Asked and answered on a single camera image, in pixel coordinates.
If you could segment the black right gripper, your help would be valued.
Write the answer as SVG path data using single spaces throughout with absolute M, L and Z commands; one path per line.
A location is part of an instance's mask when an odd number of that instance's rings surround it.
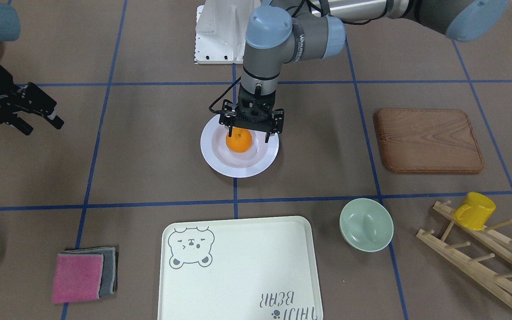
M 57 102 L 36 84 L 29 82 L 24 87 L 14 84 L 12 75 L 0 65 L 0 124 L 14 126 L 29 136 L 34 128 L 19 116 L 20 112 L 25 112 L 45 118 L 60 130 L 65 121 L 56 115 L 56 105 Z

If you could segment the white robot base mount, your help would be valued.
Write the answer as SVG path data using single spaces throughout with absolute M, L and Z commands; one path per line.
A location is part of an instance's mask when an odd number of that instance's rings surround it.
M 260 0 L 206 0 L 196 10 L 197 64 L 242 64 L 250 14 Z

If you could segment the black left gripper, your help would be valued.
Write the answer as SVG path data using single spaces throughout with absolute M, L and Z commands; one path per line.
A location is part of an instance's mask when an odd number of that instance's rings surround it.
M 284 109 L 273 109 L 276 91 L 267 95 L 253 95 L 242 86 L 238 93 L 238 103 L 229 100 L 222 103 L 219 123 L 228 128 L 227 137 L 232 137 L 234 127 L 266 133 L 268 143 L 276 133 L 283 132 Z

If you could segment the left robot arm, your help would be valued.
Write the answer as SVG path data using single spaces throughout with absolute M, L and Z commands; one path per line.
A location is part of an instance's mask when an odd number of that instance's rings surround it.
M 325 59 L 343 49 L 347 25 L 381 18 L 407 19 L 448 39 L 471 42 L 488 32 L 506 10 L 506 0 L 264 0 L 248 19 L 238 102 L 224 100 L 219 123 L 282 133 L 284 111 L 274 109 L 284 64 Z

